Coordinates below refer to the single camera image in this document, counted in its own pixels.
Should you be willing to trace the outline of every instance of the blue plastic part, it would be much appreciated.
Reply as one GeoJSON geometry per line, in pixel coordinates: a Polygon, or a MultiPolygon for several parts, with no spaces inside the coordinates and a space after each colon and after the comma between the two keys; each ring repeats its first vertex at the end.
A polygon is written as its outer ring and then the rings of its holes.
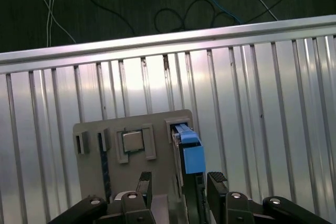
{"type": "Polygon", "coordinates": [[[205,172],[205,156],[203,146],[183,149],[185,173],[205,172]]]}
{"type": "Polygon", "coordinates": [[[187,125],[179,124],[175,128],[180,135],[182,144],[201,143],[197,133],[192,131],[187,125]]]}

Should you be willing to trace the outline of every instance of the dark carpet floor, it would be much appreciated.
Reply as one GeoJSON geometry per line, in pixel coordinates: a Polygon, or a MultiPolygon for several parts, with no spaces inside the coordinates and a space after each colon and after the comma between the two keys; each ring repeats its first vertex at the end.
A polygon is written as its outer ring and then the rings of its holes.
{"type": "MultiPolygon", "coordinates": [[[[161,8],[172,8],[181,16],[193,0],[95,0],[120,13],[130,23],[136,36],[158,32],[154,16],[161,8]]],[[[217,0],[223,7],[243,21],[263,12],[257,0],[217,0]]],[[[264,0],[272,5],[277,0],[264,0]]],[[[0,52],[46,47],[48,10],[42,0],[0,0],[0,52]]],[[[304,18],[336,14],[336,0],[284,0],[273,9],[279,19],[304,18]]],[[[94,6],[89,0],[55,0],[54,16],[74,37],[77,43],[132,37],[131,29],[119,17],[94,6]]],[[[185,19],[187,29],[209,28],[213,11],[207,2],[197,2],[185,19]]],[[[268,22],[268,14],[252,23],[268,22]]],[[[180,26],[179,18],[171,12],[161,12],[157,18],[161,32],[180,26]]],[[[225,15],[214,26],[230,26],[233,20],[225,15]]],[[[67,45],[72,41],[55,24],[52,45],[67,45]]]]}

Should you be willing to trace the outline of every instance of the bolt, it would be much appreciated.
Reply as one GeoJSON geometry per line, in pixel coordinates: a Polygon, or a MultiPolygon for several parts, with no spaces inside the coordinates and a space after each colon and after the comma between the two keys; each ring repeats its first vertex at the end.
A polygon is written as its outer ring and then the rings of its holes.
{"type": "Polygon", "coordinates": [[[137,197],[136,194],[128,194],[128,198],[130,199],[135,199],[137,197]]]}
{"type": "Polygon", "coordinates": [[[280,200],[279,199],[275,199],[275,198],[273,198],[273,199],[270,199],[269,201],[271,201],[273,204],[275,204],[275,205],[278,205],[278,204],[280,204],[280,200]]]}
{"type": "Polygon", "coordinates": [[[233,193],[231,194],[231,196],[234,197],[235,199],[239,199],[241,197],[239,193],[233,193]]]}
{"type": "Polygon", "coordinates": [[[100,200],[98,200],[98,199],[94,199],[94,200],[91,201],[92,205],[97,205],[99,203],[100,203],[100,200]]]}

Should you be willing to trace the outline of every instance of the small metal square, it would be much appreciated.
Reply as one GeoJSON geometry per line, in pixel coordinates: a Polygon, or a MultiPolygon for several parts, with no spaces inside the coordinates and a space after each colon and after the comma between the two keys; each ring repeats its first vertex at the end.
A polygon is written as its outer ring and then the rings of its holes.
{"type": "Polygon", "coordinates": [[[122,134],[124,152],[135,152],[143,150],[143,140],[141,131],[122,134]]]}

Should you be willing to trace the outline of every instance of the aluminum slotted panel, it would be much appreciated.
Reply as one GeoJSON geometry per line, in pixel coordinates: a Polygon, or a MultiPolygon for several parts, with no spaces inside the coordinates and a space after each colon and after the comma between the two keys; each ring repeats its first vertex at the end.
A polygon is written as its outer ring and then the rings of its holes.
{"type": "Polygon", "coordinates": [[[307,148],[303,130],[302,111],[299,97],[296,65],[292,41],[276,43],[281,89],[286,115],[287,138],[289,142],[290,162],[296,202],[310,211],[314,211],[309,176],[307,148]]]}
{"type": "Polygon", "coordinates": [[[239,91],[239,98],[240,98],[240,110],[241,110],[241,121],[243,125],[243,129],[241,132],[243,135],[243,140],[245,141],[245,146],[243,151],[246,153],[245,162],[248,165],[248,176],[249,176],[249,194],[253,199],[261,199],[260,192],[259,192],[259,183],[258,183],[258,173],[256,167],[256,155],[253,143],[253,132],[250,124],[250,110],[248,105],[248,96],[247,96],[247,87],[244,75],[244,66],[243,66],[243,59],[242,59],[242,48],[234,47],[234,60],[235,60],[235,67],[237,72],[237,89],[239,91]]]}
{"type": "Polygon", "coordinates": [[[17,155],[15,155],[14,138],[12,133],[12,118],[10,115],[8,86],[6,76],[0,75],[0,187],[2,198],[2,218],[5,223],[22,223],[26,213],[22,212],[20,205],[20,188],[17,168],[17,155]]]}
{"type": "Polygon", "coordinates": [[[213,51],[215,78],[217,83],[219,113],[224,141],[226,174],[230,190],[248,193],[241,132],[237,112],[237,99],[234,88],[234,77],[231,71],[232,62],[228,48],[213,51]]]}
{"type": "Polygon", "coordinates": [[[11,75],[19,159],[22,169],[28,223],[46,221],[44,188],[41,183],[39,141],[35,132],[32,95],[28,72],[11,75]]]}
{"type": "Polygon", "coordinates": [[[113,90],[113,78],[111,73],[111,63],[102,62],[101,63],[101,92],[103,92],[102,106],[103,106],[103,118],[104,119],[114,119],[115,117],[115,91],[113,90]]]}
{"type": "Polygon", "coordinates": [[[291,199],[284,132],[281,122],[274,57],[270,43],[256,44],[256,59],[265,117],[272,186],[275,195],[291,199]]]}
{"type": "Polygon", "coordinates": [[[77,161],[72,143],[72,127],[80,122],[74,68],[57,68],[54,70],[53,82],[56,89],[58,130],[67,180],[67,202],[72,206],[80,200],[77,161]]]}
{"type": "Polygon", "coordinates": [[[146,57],[152,113],[169,111],[162,56],[146,57]]]}
{"type": "Polygon", "coordinates": [[[53,90],[51,71],[34,71],[34,84],[38,119],[37,128],[39,137],[42,140],[40,141],[40,145],[48,199],[47,204],[50,209],[50,218],[53,219],[67,209],[67,202],[65,187],[57,187],[58,184],[64,185],[65,181],[62,169],[59,135],[57,131],[53,132],[52,130],[57,128],[55,101],[53,97],[47,93],[46,88],[47,86],[49,91],[53,90]]]}
{"type": "Polygon", "coordinates": [[[81,199],[72,127],[189,109],[207,170],[336,223],[336,16],[0,54],[0,222],[81,199]]]}

